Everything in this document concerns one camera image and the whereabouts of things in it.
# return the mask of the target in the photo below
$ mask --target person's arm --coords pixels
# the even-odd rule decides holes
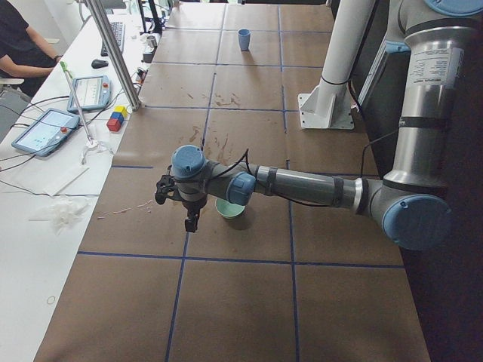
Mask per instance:
[[[50,58],[54,59],[58,54],[57,51],[54,49],[52,45],[50,45],[45,38],[40,35],[35,29],[33,29],[31,26],[27,27],[25,29],[27,31],[27,34],[29,37],[32,39],[34,43],[37,44],[37,46],[44,52],[46,53]]]
[[[46,77],[53,68],[40,68],[38,66],[19,66],[8,56],[0,58],[0,69],[16,78]]]

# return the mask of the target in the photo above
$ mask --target green bowl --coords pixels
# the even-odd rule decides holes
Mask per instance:
[[[235,219],[240,216],[245,209],[245,206],[231,204],[222,198],[217,198],[215,207],[217,208],[218,213],[225,219]]]

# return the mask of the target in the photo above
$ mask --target blue joint cap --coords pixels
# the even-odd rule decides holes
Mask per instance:
[[[177,179],[188,179],[198,174],[206,164],[203,151],[196,146],[181,146],[171,157],[171,170]]]
[[[434,11],[449,17],[471,17],[483,11],[483,0],[424,0]]]
[[[443,241],[451,228],[451,209],[433,195],[401,198],[383,215],[382,227],[398,246],[426,250]]]
[[[405,43],[386,40],[386,53],[404,53],[406,51],[411,51],[411,49]]]
[[[255,177],[246,172],[237,173],[226,189],[226,200],[232,204],[245,206],[255,190]]]

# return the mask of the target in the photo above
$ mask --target white table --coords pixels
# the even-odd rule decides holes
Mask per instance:
[[[141,66],[144,45],[140,40],[135,18],[123,17],[126,23],[124,58],[128,71],[132,74]],[[90,19],[78,37],[64,54],[63,60],[75,77],[107,75],[112,82],[112,98],[122,87],[109,64],[102,69],[92,69],[93,59],[107,59],[100,56],[101,39],[95,22]],[[33,103],[50,97],[69,94],[69,87],[60,66],[57,66]],[[67,99],[40,104],[65,110]],[[121,94],[115,105],[128,105],[127,97]],[[28,109],[18,123],[31,124],[41,110]],[[115,152],[125,129],[110,133],[106,127],[112,109],[101,113],[90,125],[96,140],[110,143]],[[88,119],[96,112],[86,114]],[[0,159],[21,155],[11,147],[11,142],[23,132],[23,128],[13,128],[0,144]],[[80,172],[81,151],[87,138],[84,130],[77,130],[57,151],[48,158],[34,158],[22,166],[0,172],[0,180],[34,192],[42,193],[69,172]],[[29,156],[1,161],[5,169],[19,164]],[[61,194],[98,195],[109,172],[112,154],[109,152],[89,152],[88,169],[73,180]],[[69,274],[72,262],[82,241],[92,211],[97,202],[96,196],[55,197],[31,195],[27,192],[0,184],[0,360],[4,362],[31,361],[40,346],[45,331],[54,312],[57,300]],[[56,222],[60,218],[54,214],[62,207],[78,210],[65,227],[59,229]],[[46,221],[38,219],[36,214]],[[65,211],[57,213],[66,215]]]

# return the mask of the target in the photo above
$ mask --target computer mouse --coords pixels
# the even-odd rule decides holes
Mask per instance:
[[[108,66],[109,63],[106,60],[101,60],[101,59],[94,59],[91,63],[91,67],[94,69],[99,69],[103,68],[104,66]]]

